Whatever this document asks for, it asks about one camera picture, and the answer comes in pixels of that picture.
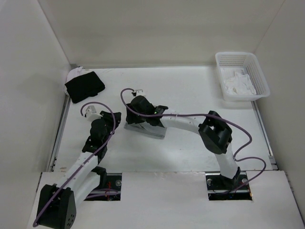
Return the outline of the grey tank top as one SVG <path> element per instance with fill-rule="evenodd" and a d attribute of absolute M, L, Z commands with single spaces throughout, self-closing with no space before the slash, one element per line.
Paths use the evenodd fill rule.
<path fill-rule="evenodd" d="M 125 123 L 124 128 L 155 139 L 164 139 L 167 131 L 166 127 L 152 126 L 148 123 L 140 123 L 140 124 Z"/>

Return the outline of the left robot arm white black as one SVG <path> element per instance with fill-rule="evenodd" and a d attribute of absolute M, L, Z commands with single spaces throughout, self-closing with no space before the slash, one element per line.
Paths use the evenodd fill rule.
<path fill-rule="evenodd" d="M 107 144 L 120 124 L 121 116 L 120 112 L 102 111 L 91 122 L 90 135 L 76 162 L 61 179 L 41 189 L 34 227 L 71 228 L 77 206 L 94 189 L 106 187 L 106 169 L 98 164 L 106 155 Z"/>

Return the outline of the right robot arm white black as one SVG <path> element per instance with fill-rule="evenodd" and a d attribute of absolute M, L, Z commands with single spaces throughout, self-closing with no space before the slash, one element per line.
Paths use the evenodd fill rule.
<path fill-rule="evenodd" d="M 215 154 L 220 167 L 221 183 L 231 189 L 238 184 L 240 168 L 233 159 L 232 129 L 210 111 L 204 120 L 183 115 L 167 106 L 154 106 L 144 96 L 137 96 L 126 104 L 127 124 L 147 123 L 158 128 L 177 128 L 200 135 L 207 150 Z"/>

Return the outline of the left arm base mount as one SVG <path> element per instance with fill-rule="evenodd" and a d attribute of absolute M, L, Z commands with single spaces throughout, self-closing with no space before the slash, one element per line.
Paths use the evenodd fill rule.
<path fill-rule="evenodd" d="M 120 201 L 122 173 L 107 173 L 103 167 L 96 167 L 92 172 L 100 176 L 100 183 L 85 201 Z"/>

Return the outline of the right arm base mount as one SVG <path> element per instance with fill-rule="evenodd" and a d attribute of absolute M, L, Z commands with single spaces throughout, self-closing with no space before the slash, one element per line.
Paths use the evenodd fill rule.
<path fill-rule="evenodd" d="M 206 173 L 205 179 L 210 201 L 252 200 L 245 172 L 241 172 L 235 179 L 228 179 L 220 173 Z"/>

